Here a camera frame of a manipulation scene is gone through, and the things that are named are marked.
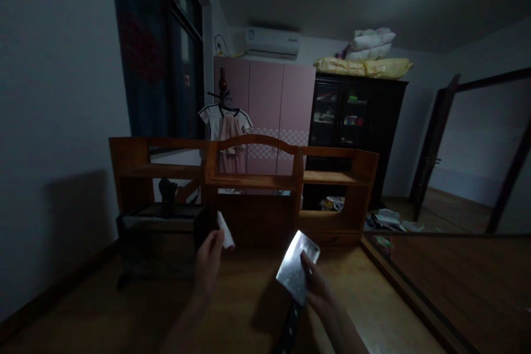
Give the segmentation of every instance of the red decoration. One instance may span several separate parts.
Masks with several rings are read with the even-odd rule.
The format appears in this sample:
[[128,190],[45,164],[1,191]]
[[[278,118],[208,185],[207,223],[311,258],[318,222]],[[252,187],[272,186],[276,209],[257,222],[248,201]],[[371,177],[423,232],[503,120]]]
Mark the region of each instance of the red decoration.
[[124,62],[144,80],[156,84],[164,78],[164,54],[157,37],[132,13],[118,17]]

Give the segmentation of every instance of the pink wardrobe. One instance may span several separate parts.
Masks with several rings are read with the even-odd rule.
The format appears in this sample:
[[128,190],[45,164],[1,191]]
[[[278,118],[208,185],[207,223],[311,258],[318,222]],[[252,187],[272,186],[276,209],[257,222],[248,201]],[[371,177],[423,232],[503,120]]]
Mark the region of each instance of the pink wardrobe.
[[[232,104],[247,112],[250,134],[308,145],[315,68],[224,57],[214,58],[215,84],[225,68]],[[267,145],[249,145],[247,174],[291,174],[293,156]]]

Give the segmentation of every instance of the white shirt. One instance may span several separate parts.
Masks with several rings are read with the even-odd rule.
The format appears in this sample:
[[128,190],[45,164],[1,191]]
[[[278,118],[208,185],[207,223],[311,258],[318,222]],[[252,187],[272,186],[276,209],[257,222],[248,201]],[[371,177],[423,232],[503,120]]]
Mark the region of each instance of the white shirt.
[[218,141],[220,137],[221,125],[223,124],[223,117],[225,115],[232,115],[238,118],[242,133],[248,133],[249,129],[253,127],[251,118],[241,109],[236,108],[234,111],[226,110],[220,104],[207,105],[197,113],[205,124],[209,126],[209,140]]

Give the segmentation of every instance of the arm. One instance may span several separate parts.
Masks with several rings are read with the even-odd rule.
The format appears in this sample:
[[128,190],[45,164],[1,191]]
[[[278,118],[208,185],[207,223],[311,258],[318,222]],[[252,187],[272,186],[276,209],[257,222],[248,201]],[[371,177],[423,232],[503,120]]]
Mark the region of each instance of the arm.
[[192,299],[171,327],[161,354],[183,353],[189,348],[216,289],[224,237],[223,231],[212,231],[197,251]]
[[322,271],[304,252],[301,262],[308,282],[308,303],[319,316],[336,354],[368,354],[352,320],[334,297]]

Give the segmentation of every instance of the cleaver blade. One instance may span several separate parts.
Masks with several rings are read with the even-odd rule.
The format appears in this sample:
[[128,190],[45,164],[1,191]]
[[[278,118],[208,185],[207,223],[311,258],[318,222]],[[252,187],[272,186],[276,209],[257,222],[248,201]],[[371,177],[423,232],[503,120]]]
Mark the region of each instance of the cleaver blade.
[[304,306],[306,302],[306,275],[300,260],[302,252],[305,252],[308,258],[316,263],[321,249],[310,238],[297,231],[278,269],[277,281],[291,293],[297,303]]

